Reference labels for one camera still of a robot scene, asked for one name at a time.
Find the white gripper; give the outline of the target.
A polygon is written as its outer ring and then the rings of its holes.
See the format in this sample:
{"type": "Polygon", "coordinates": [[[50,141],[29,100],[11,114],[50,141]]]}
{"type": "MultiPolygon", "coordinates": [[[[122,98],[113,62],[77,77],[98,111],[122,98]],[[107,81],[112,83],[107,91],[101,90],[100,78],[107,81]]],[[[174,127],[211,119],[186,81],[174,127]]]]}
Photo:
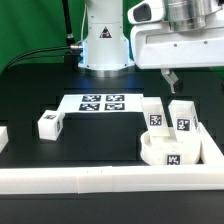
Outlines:
{"type": "Polygon", "coordinates": [[[161,69],[171,92],[183,82],[172,69],[224,66],[224,28],[172,32],[166,24],[136,25],[131,30],[133,58],[140,69],[161,69]]]}

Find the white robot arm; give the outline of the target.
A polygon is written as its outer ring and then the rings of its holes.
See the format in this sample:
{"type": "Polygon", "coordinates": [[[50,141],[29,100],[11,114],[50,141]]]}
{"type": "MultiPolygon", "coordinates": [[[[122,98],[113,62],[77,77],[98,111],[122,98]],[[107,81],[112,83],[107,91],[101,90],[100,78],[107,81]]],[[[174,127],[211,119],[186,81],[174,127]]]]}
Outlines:
{"type": "Polygon", "coordinates": [[[100,75],[133,65],[159,69],[176,93],[182,82],[175,69],[224,66],[224,0],[142,0],[126,14],[123,0],[85,0],[85,6],[85,69],[100,75]],[[129,37],[125,16],[133,25],[129,37]]]}

